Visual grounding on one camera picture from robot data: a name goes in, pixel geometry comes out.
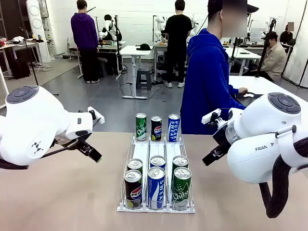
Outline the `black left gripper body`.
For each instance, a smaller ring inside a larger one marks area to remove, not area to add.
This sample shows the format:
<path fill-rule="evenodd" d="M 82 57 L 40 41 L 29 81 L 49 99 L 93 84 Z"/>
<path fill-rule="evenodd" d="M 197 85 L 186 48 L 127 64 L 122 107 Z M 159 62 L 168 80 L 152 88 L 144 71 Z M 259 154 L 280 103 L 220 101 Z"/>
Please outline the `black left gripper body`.
<path fill-rule="evenodd" d="M 64 136 L 56 136 L 54 138 L 54 144 L 58 144 L 60 146 L 62 146 L 63 148 L 65 148 L 66 150 L 79 150 L 80 148 L 84 147 L 84 144 L 86 143 L 86 140 L 90 137 L 92 133 L 88 133 L 86 135 L 77 137 L 73 140 L 70 140 L 68 138 L 65 138 Z"/>

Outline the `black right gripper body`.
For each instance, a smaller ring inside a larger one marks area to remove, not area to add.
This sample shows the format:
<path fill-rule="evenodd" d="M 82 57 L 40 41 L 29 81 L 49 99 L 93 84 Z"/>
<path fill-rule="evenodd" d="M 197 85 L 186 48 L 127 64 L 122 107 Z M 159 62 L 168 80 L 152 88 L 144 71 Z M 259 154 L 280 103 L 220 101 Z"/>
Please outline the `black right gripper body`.
<path fill-rule="evenodd" d="M 213 135 L 213 139 L 218 144 L 218 146 L 215 148 L 216 151 L 228 151 L 231 147 L 231 144 L 227 140 L 226 128 L 227 125 L 220 127 Z"/>

